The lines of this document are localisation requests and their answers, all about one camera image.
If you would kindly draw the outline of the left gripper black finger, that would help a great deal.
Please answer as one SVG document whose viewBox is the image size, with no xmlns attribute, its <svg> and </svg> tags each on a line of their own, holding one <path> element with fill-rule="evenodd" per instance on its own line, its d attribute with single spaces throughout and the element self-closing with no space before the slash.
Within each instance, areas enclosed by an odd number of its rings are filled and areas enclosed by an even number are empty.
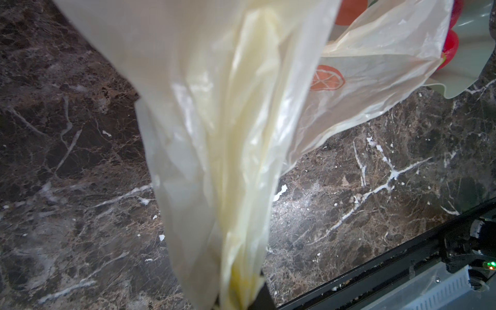
<svg viewBox="0 0 496 310">
<path fill-rule="evenodd" d="M 261 273 L 261 276 L 264 280 L 263 287 L 254 302 L 248 307 L 248 310 L 276 310 L 276 305 L 267 286 L 266 278 L 263 273 Z"/>
</svg>

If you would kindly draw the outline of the translucent plastic fruit bag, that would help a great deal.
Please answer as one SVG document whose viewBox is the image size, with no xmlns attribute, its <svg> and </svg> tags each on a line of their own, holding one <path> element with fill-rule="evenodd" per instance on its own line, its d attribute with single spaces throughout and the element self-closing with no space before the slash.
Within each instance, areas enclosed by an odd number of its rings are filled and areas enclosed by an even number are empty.
<svg viewBox="0 0 496 310">
<path fill-rule="evenodd" d="M 441 63 L 451 1 L 377 1 L 334 41 L 340 1 L 58 1 L 137 90 L 171 264 L 196 309 L 247 309 L 278 182 Z"/>
</svg>

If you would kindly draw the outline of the orange fruit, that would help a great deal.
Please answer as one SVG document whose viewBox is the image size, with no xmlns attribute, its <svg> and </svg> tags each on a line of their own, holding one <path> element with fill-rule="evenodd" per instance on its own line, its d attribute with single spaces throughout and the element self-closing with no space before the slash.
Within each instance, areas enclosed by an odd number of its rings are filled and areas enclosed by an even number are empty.
<svg viewBox="0 0 496 310">
<path fill-rule="evenodd" d="M 367 8 L 368 0 L 343 0 L 335 24 L 350 26 Z"/>
</svg>

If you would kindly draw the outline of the red fruit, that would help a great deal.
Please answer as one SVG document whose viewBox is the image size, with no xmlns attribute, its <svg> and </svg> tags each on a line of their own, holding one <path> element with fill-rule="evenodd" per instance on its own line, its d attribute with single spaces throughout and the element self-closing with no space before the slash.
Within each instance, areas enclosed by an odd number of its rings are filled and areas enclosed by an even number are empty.
<svg viewBox="0 0 496 310">
<path fill-rule="evenodd" d="M 464 1 L 463 0 L 454 0 L 452 7 L 452 15 L 449 22 L 449 28 L 452 29 L 456 23 L 458 22 L 462 11 L 464 9 Z"/>
<path fill-rule="evenodd" d="M 457 54 L 458 49 L 459 49 L 459 37 L 456 32 L 454 32 L 453 30 L 449 30 L 443 46 L 443 52 L 442 52 L 443 62 L 438 67 L 437 69 L 438 71 L 444 68 L 445 66 L 447 66 L 447 64 L 449 64 L 452 61 L 452 59 Z"/>
</svg>

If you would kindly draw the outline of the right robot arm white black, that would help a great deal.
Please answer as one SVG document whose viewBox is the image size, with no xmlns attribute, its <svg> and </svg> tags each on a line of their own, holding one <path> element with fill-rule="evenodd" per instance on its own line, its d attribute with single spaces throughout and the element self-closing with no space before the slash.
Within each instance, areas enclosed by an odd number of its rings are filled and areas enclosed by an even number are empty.
<svg viewBox="0 0 496 310">
<path fill-rule="evenodd" d="M 495 211 L 489 211 L 444 235 L 443 262 L 449 273 L 468 269 L 474 291 L 488 291 L 495 280 Z"/>
</svg>

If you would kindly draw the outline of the light green scalloped bowl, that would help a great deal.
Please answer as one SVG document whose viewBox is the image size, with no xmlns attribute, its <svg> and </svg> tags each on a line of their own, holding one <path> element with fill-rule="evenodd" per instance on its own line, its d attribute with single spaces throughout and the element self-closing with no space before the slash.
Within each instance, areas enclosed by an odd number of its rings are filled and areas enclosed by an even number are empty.
<svg viewBox="0 0 496 310">
<path fill-rule="evenodd" d="M 452 99 L 479 78 L 495 48 L 495 40 L 490 35 L 490 15 L 493 1 L 464 1 L 464 9 L 450 29 L 459 37 L 459 49 L 452 61 L 440 69 L 424 84 Z"/>
</svg>

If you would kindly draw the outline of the black front mounting rail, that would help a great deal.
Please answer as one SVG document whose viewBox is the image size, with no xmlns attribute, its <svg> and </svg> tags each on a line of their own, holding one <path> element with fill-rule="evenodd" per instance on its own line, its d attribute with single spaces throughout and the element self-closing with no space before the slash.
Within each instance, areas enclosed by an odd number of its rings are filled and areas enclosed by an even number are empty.
<svg viewBox="0 0 496 310">
<path fill-rule="evenodd" d="M 443 262 L 444 235 L 495 211 L 491 199 L 284 304 L 282 309 L 365 309 L 400 285 Z"/>
</svg>

